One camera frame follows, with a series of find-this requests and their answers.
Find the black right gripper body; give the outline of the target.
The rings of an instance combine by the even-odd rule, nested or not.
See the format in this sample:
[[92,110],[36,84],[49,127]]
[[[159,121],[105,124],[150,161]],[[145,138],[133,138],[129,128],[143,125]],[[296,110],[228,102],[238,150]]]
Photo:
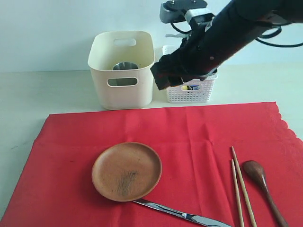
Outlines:
[[227,21],[211,21],[193,27],[191,36],[175,56],[178,80],[205,78],[227,59]]

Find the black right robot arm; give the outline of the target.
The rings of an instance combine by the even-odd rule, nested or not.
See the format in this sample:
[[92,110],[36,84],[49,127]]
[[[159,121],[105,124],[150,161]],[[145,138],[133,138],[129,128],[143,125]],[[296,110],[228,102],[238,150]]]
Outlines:
[[218,14],[203,0],[169,0],[161,4],[165,24],[186,21],[181,46],[151,67],[159,90],[193,79],[204,80],[265,31],[303,21],[300,0],[232,0]]

